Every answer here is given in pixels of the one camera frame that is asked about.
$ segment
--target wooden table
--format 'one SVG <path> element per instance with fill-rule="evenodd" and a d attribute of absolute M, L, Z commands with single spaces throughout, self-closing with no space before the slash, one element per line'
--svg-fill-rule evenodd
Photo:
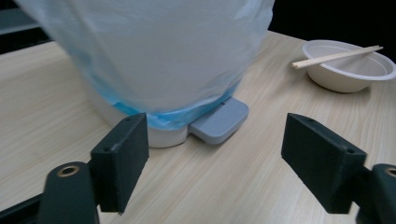
<path fill-rule="evenodd" d="M 224 144 L 151 149 L 126 212 L 102 223 L 354 223 L 329 215 L 281 159 L 287 113 L 316 119 L 368 153 L 366 166 L 396 164 L 396 80 L 343 94 L 290 62 L 304 43 L 268 32 L 234 95 L 250 113 Z M 47 173 L 88 161 L 110 131 L 56 43 L 0 56 L 0 210 L 41 193 Z"/>

